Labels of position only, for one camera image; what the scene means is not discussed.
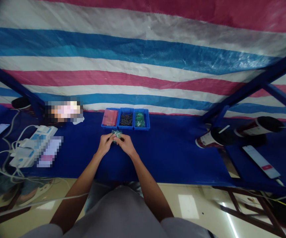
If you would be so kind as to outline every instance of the floor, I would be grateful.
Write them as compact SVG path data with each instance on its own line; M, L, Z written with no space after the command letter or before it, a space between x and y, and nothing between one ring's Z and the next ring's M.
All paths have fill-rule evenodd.
M72 186L76 180L68 178L66 181L69 186ZM219 238L278 237L221 211L219 204L222 203L234 208L229 196L221 190L210 186L184 184L160 183L159 186L175 217L184 218L205 227ZM68 190L67 183L62 179L57 179L56 184L38 197L34 203L64 197ZM237 199L259 207L251 198L237 196ZM49 223L59 205L60 201L51 201L33 206L30 211L1 223L0 237L17 238L40 225Z

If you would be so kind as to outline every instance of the black lid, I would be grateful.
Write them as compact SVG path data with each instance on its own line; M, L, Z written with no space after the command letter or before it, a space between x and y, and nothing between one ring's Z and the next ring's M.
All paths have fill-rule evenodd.
M23 108L27 107L30 104L31 104L30 101L24 97L17 98L12 101L12 107L14 108Z
M280 132L282 130L281 127L284 126L282 122L274 117L258 117L257 120L261 126L271 132Z
M211 135L219 144L232 145L235 141L235 134L231 130L224 130L219 134L224 127L215 127L211 129Z

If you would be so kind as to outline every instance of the pink item in bin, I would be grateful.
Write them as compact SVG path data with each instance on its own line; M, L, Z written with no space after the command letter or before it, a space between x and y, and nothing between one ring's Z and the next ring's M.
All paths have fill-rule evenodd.
M104 111L102 124L104 126L116 126L119 112L117 110L106 109Z

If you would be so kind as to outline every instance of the person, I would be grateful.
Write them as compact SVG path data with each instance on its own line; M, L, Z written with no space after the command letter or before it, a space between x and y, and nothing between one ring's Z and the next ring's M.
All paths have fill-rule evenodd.
M97 152L66 197L91 194L99 163L109 151L111 143L116 141L134 164L144 198L129 187L118 186L104 195L77 222L87 196L66 199L61 202L49 224L26 233L23 238L215 237L201 226L174 218L164 194L141 161L130 136L121 135L121 138L113 134L101 136Z

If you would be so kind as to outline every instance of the white power strip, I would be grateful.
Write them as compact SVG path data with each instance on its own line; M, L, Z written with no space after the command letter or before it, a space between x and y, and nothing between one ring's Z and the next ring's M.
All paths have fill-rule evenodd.
M24 139L16 148L10 165L16 168L32 167L44 152L50 138L58 129L54 126L39 126L30 139Z

